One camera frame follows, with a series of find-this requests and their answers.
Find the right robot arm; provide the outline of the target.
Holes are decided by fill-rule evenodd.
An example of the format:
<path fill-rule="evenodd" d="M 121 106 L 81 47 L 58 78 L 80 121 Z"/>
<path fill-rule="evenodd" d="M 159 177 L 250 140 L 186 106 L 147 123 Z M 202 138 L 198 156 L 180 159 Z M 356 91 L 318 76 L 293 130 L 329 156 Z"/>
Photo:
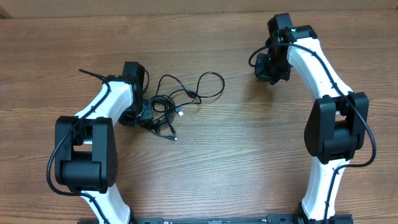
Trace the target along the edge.
<path fill-rule="evenodd" d="M 367 124 L 369 100 L 354 92 L 336 74 L 310 25 L 294 26 L 288 13 L 276 14 L 267 23 L 269 38 L 251 60 L 255 76 L 271 85 L 289 80 L 296 69 L 314 103 L 304 129 L 304 142 L 312 157 L 308 187 L 297 215 L 268 215 L 266 223 L 352 223 L 351 215 L 335 213 L 335 199 L 345 169 L 361 149 L 365 135 L 376 143 Z"/>

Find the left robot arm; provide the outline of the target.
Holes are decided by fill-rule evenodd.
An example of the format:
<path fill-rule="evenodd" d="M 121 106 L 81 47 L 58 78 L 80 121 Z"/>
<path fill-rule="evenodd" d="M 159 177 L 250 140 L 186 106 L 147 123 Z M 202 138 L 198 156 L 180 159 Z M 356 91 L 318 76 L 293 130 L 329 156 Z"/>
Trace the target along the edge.
<path fill-rule="evenodd" d="M 61 116 L 55 123 L 55 149 L 46 179 L 68 188 L 67 196 L 83 198 L 97 223 L 135 223 L 132 209 L 116 185 L 118 154 L 114 127 L 145 126 L 153 118 L 149 101 L 143 99 L 149 83 L 147 70 L 138 62 L 125 62 L 120 75 L 96 76 L 101 91 L 83 110 Z"/>

